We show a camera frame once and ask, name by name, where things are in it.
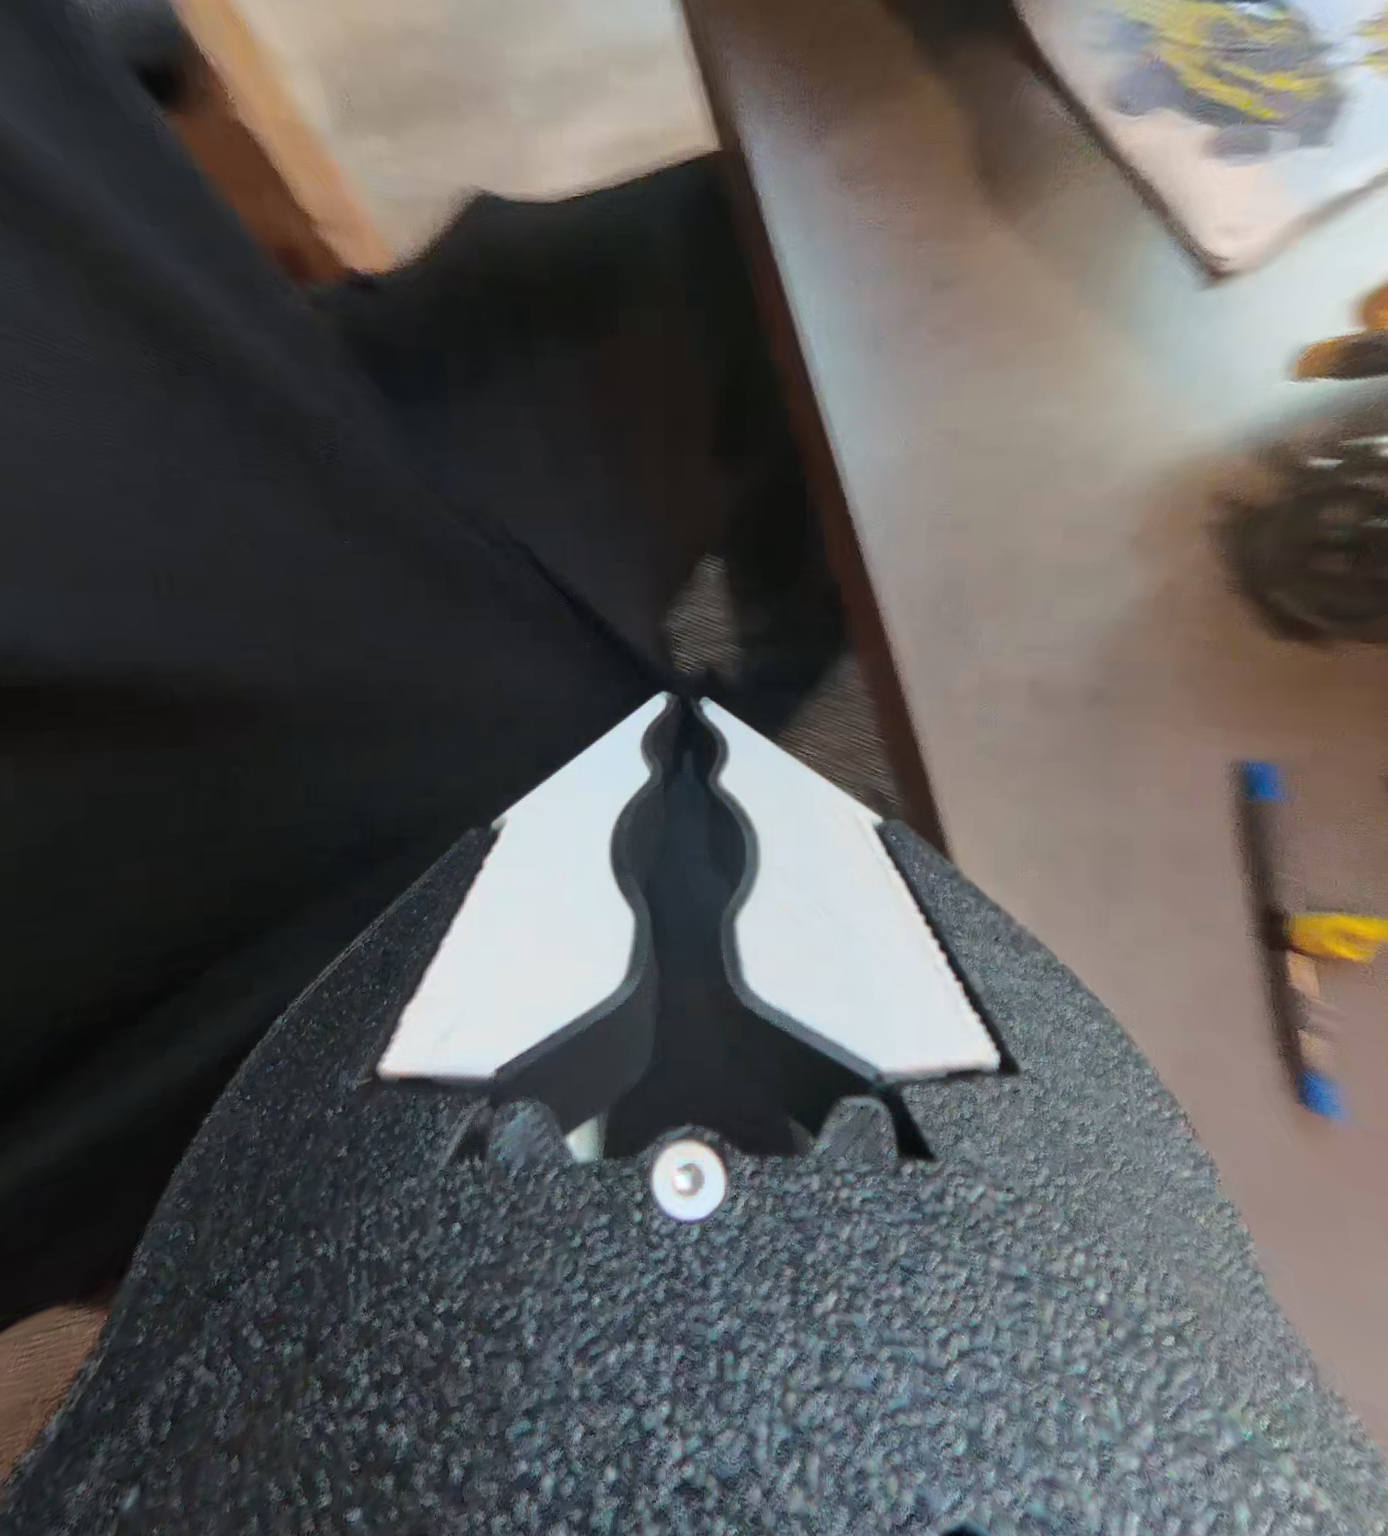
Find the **yellow grey brick vehicle model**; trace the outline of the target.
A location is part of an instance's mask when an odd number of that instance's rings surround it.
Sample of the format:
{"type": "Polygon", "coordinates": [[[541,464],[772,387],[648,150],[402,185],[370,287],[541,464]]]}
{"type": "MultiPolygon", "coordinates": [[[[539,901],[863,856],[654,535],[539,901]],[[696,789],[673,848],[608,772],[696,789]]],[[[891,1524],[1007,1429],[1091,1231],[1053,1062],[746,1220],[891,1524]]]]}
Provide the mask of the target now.
{"type": "MultiPolygon", "coordinates": [[[[1388,282],[1355,330],[1304,347],[1297,383],[1388,380],[1388,282]]],[[[1279,494],[1226,521],[1226,559],[1266,623],[1304,642],[1388,646],[1388,413],[1283,461],[1279,494]]]]}

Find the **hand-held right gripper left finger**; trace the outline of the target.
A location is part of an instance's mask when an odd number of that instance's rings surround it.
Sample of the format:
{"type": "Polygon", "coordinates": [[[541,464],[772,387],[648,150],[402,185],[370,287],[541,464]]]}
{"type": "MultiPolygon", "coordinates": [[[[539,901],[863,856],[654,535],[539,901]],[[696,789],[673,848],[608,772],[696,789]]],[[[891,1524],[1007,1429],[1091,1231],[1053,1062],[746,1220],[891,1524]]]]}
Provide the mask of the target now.
{"type": "Polygon", "coordinates": [[[653,696],[511,804],[377,1062],[382,1082],[496,1088],[630,982],[641,917],[613,867],[622,818],[656,782],[653,696]]]}

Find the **instruction booklet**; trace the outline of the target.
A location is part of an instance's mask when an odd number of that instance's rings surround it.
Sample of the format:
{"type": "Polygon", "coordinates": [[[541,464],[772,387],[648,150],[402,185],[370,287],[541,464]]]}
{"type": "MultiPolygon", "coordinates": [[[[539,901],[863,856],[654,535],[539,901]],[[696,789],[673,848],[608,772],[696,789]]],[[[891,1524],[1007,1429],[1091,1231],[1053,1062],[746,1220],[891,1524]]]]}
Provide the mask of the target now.
{"type": "Polygon", "coordinates": [[[1020,2],[1086,123],[1212,275],[1388,180],[1388,2],[1020,2]]]}

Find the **black axle with blue ends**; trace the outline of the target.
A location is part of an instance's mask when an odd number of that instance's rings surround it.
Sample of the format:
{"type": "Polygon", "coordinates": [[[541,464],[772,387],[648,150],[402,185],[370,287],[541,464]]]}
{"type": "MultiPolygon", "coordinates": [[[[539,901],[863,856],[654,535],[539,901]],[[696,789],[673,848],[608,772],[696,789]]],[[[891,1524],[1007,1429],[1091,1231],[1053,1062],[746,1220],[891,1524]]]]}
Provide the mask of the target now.
{"type": "Polygon", "coordinates": [[[1281,839],[1290,799],[1279,768],[1266,760],[1238,760],[1229,780],[1254,948],[1279,1065],[1304,1112],[1342,1124],[1348,1108],[1321,967],[1374,965],[1388,951],[1388,918],[1291,903],[1281,839]]]}

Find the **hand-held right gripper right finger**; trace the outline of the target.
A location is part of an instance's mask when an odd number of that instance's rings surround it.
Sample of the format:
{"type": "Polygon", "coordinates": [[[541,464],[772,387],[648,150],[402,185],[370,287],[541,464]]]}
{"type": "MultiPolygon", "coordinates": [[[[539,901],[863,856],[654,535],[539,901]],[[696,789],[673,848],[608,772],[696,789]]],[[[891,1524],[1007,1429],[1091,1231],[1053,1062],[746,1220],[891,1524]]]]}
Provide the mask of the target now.
{"type": "Polygon", "coordinates": [[[708,699],[710,789],[743,836],[724,948],[743,999],[872,1086],[995,1074],[1001,1051],[882,820],[708,699]]]}

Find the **person's black clothing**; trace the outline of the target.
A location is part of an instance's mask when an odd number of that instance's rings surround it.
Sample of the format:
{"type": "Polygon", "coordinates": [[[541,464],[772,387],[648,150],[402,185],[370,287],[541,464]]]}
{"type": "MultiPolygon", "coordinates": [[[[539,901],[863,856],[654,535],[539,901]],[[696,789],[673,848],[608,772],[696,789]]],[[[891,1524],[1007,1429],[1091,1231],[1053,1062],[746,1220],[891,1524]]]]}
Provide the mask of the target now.
{"type": "Polygon", "coordinates": [[[844,644],[718,156],[299,287],[71,4],[0,4],[0,1331],[435,858],[672,687],[844,644]]]}

